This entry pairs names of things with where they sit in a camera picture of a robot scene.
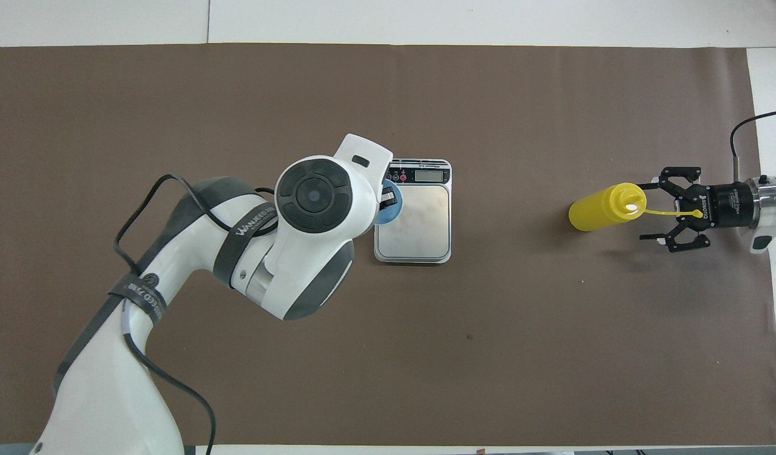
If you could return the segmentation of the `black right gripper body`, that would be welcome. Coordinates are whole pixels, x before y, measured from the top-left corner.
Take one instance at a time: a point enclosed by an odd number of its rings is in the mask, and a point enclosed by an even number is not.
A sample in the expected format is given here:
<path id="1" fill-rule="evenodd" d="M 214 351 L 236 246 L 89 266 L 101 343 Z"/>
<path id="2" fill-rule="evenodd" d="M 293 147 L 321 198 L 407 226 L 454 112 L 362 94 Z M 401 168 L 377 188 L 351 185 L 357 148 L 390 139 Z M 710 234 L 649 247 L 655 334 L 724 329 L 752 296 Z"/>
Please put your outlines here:
<path id="1" fill-rule="evenodd" d="M 681 211 L 702 212 L 701 218 L 686 217 L 691 229 L 742 228 L 754 222 L 754 193 L 746 183 L 691 185 L 677 203 Z"/>

